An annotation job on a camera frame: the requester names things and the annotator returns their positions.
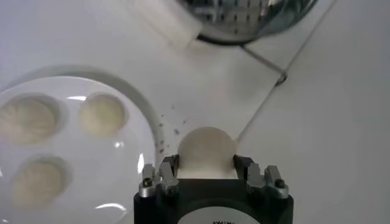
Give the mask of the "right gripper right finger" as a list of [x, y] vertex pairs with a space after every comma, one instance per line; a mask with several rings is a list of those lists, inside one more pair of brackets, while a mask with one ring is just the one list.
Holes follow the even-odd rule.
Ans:
[[288, 198], [289, 187], [277, 166], [269, 165], [264, 173], [251, 158], [235, 155], [233, 163], [237, 176], [246, 182], [249, 194], [270, 195], [274, 198]]

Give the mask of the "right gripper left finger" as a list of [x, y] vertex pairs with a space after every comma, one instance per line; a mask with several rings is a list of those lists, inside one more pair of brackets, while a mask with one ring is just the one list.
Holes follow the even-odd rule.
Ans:
[[154, 197], [159, 186], [165, 195], [172, 196], [178, 192], [179, 155], [164, 157], [158, 171], [152, 164], [145, 164], [142, 169], [142, 181], [138, 194], [142, 198]]

